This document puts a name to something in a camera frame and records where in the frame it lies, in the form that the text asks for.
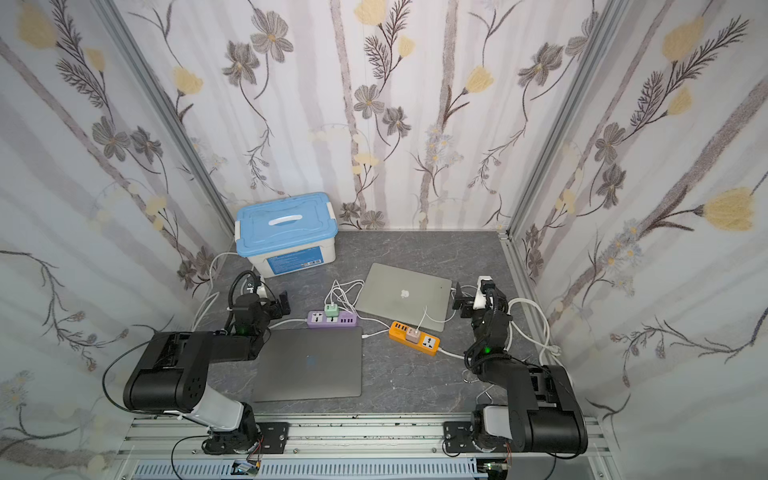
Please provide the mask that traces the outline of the orange power strip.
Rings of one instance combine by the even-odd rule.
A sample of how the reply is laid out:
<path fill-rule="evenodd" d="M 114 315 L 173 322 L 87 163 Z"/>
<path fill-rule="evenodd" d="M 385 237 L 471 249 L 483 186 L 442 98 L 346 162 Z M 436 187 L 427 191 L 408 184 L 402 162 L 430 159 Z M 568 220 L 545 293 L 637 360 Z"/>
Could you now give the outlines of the orange power strip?
<path fill-rule="evenodd" d="M 439 338 L 400 322 L 392 323 L 388 329 L 388 337 L 399 344 L 430 356 L 435 356 L 440 346 Z"/>

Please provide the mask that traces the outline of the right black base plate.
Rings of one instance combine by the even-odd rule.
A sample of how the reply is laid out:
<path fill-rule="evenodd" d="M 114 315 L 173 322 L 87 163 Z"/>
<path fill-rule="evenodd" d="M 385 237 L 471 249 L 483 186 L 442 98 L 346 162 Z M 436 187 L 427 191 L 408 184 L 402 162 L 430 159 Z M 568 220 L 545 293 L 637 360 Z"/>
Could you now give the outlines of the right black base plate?
<path fill-rule="evenodd" d="M 448 454 L 523 452 L 524 439 L 514 439 L 510 427 L 503 422 L 487 424 L 484 420 L 446 421 L 443 423 L 443 446 Z"/>

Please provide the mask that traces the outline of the pink usb charger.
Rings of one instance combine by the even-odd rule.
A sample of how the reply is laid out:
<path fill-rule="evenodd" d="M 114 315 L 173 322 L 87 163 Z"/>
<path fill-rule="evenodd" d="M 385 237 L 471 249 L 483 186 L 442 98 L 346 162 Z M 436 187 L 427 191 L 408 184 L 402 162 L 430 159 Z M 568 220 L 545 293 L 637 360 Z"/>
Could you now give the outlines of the pink usb charger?
<path fill-rule="evenodd" d="M 421 332 L 414 328 L 408 328 L 405 332 L 407 343 L 418 345 L 421 341 Z"/>

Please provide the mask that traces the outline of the blue lid storage box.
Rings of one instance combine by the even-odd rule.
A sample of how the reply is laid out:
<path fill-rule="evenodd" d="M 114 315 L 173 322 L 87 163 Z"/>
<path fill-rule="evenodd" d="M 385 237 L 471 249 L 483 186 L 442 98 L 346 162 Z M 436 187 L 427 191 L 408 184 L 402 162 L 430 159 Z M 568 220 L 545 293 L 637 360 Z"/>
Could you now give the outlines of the blue lid storage box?
<path fill-rule="evenodd" d="M 235 244 L 264 278 L 335 261 L 338 222 L 327 194 L 315 192 L 241 208 Z"/>

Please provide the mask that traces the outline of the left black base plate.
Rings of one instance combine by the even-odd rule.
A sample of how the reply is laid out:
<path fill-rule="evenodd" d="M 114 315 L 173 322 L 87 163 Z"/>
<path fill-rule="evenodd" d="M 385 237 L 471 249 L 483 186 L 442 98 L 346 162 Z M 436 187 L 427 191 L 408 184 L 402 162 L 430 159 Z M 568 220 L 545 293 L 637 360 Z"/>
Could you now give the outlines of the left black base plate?
<path fill-rule="evenodd" d="M 208 455 L 282 454 L 288 431 L 287 422 L 245 424 L 233 431 L 211 432 L 201 448 Z"/>

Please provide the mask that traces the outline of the green usb charger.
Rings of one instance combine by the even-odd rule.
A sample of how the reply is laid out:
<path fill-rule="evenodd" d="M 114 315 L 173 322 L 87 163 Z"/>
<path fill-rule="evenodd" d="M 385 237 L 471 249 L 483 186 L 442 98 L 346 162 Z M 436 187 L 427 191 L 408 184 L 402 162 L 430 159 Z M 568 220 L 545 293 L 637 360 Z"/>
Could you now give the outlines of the green usb charger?
<path fill-rule="evenodd" d="M 329 318 L 336 318 L 339 316 L 339 306 L 336 304 L 328 304 L 324 307 L 325 315 Z"/>

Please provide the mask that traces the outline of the silver apple laptop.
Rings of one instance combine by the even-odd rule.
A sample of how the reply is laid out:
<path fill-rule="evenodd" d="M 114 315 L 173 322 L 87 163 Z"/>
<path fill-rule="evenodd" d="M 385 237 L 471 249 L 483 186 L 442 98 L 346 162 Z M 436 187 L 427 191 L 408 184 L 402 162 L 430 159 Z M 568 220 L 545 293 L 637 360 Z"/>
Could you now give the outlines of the silver apple laptop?
<path fill-rule="evenodd" d="M 442 332 L 452 287 L 449 279 L 374 263 L 356 310 L 422 330 Z"/>

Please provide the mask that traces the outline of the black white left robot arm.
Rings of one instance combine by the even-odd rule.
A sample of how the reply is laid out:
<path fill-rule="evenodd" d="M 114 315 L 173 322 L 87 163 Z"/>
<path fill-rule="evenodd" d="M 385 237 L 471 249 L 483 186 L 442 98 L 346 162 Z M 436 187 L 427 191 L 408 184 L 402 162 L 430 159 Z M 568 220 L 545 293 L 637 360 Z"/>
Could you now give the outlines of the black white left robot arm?
<path fill-rule="evenodd" d="M 208 385 L 212 364 L 257 359 L 268 341 L 270 323 L 291 313 L 288 293 L 270 288 L 234 298 L 240 280 L 256 286 L 261 277 L 238 274 L 227 295 L 228 317 L 217 331 L 172 331 L 155 334 L 123 390 L 123 405 L 133 413 L 176 415 L 207 429 L 202 450 L 208 455 L 263 453 L 278 437 L 257 424 L 253 408 Z"/>

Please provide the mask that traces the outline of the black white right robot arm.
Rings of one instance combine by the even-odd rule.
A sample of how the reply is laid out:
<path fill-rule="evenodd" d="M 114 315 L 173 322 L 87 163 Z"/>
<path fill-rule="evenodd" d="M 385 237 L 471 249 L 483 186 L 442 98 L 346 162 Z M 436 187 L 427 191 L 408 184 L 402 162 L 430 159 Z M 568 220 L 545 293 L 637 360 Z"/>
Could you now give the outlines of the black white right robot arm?
<path fill-rule="evenodd" d="M 479 404 L 467 446 L 483 452 L 543 453 L 575 458 L 587 451 L 588 432 L 567 371 L 536 365 L 510 353 L 516 324 L 509 300 L 492 278 L 481 276 L 473 296 L 456 289 L 453 308 L 470 320 L 474 341 L 464 368 L 506 392 L 504 404 Z"/>

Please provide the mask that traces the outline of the purple power strip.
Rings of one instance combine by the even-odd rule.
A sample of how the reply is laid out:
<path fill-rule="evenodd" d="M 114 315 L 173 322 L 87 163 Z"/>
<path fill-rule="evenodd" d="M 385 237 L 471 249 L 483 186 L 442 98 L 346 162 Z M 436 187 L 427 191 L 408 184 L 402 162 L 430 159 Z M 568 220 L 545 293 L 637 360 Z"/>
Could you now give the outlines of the purple power strip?
<path fill-rule="evenodd" d="M 340 311 L 337 316 L 328 317 L 324 311 L 310 311 L 307 316 L 307 326 L 318 328 L 354 328 L 357 326 L 357 315 Z"/>

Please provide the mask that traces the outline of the aluminium rail frame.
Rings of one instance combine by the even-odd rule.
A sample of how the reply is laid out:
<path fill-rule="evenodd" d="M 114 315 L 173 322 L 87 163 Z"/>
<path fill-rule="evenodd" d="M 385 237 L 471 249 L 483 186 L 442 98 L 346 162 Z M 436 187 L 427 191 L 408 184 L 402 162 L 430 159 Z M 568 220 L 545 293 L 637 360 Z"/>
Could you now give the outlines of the aluminium rail frame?
<path fill-rule="evenodd" d="M 543 453 L 448 454 L 443 423 L 464 413 L 272 414 L 289 423 L 282 454 L 207 455 L 203 430 L 175 420 L 136 419 L 109 479 L 618 479 L 598 422 L 586 421 L 587 451 L 562 459 Z"/>

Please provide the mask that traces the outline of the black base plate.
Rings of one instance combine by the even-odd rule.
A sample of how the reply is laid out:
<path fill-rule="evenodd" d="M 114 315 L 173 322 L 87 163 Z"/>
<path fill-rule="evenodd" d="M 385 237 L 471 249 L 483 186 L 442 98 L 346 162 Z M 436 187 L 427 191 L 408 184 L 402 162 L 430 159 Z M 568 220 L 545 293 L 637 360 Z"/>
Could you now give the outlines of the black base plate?
<path fill-rule="evenodd" d="M 524 439 L 514 439 L 510 427 L 503 422 L 487 424 L 484 420 L 446 421 L 443 423 L 443 446 L 448 454 L 523 452 Z"/>
<path fill-rule="evenodd" d="M 282 454 L 288 431 L 287 422 L 245 424 L 233 431 L 211 432 L 201 448 L 208 455 Z"/>

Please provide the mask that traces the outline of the dark grey laptop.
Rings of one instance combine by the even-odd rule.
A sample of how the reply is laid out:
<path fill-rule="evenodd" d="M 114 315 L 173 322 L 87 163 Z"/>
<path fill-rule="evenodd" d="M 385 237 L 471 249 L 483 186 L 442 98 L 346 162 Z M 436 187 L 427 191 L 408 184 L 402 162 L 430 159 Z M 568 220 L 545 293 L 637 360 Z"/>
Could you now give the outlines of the dark grey laptop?
<path fill-rule="evenodd" d="M 255 361 L 257 402 L 358 397 L 362 393 L 360 327 L 275 331 Z"/>

